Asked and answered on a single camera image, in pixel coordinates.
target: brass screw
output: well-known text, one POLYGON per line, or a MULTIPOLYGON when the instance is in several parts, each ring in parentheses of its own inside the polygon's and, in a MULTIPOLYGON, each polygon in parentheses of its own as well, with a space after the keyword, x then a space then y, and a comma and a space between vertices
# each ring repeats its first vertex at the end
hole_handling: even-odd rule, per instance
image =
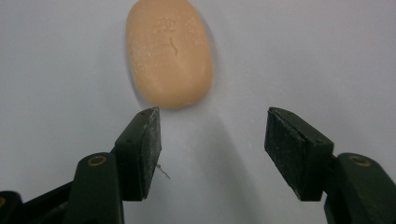
POLYGON ((98 165, 102 165, 106 161, 107 161, 107 158, 104 156, 94 156, 88 160, 88 165, 89 166, 98 166, 98 165))
POLYGON ((359 166, 363 166, 363 167, 371 166, 371 163, 367 159, 360 156, 350 156, 349 159, 355 162, 355 164, 359 166))
POLYGON ((3 197, 0 197, 0 208, 3 207, 4 204, 6 204, 6 199, 3 197))

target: orange soap bar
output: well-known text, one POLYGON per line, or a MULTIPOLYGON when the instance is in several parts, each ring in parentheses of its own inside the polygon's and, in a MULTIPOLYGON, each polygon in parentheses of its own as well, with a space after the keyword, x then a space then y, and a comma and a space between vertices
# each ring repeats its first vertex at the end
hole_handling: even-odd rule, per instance
POLYGON ((209 91, 210 47, 188 0, 139 0, 128 15, 126 42, 134 84, 149 103, 181 108, 209 91))

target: white surface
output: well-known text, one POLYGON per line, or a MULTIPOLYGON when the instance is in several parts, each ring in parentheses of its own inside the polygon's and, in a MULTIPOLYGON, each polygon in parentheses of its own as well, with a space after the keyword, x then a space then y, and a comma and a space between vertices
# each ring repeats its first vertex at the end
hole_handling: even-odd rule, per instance
MULTIPOLYGON (((326 223, 264 152, 266 111, 298 114, 396 180, 396 2, 191 0, 215 80, 198 105, 162 110, 163 152, 126 223, 326 223)), ((129 77, 134 1, 0 1, 0 190, 27 201, 109 151, 149 107, 129 77)))

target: bar of soap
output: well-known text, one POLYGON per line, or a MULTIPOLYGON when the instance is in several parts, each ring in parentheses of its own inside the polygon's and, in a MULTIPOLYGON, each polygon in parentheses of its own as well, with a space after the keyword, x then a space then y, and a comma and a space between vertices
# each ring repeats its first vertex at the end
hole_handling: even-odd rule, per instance
POLYGON ((188 0, 139 0, 128 14, 126 42, 134 84, 149 103, 181 108, 209 91, 210 47, 188 0))

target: soap bar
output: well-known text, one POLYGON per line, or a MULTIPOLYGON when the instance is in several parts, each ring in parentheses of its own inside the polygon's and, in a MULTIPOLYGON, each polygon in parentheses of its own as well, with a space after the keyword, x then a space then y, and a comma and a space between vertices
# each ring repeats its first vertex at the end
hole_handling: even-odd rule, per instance
POLYGON ((188 0, 139 0, 126 23, 126 42, 139 93, 163 108, 201 100, 212 83, 205 28, 188 0))

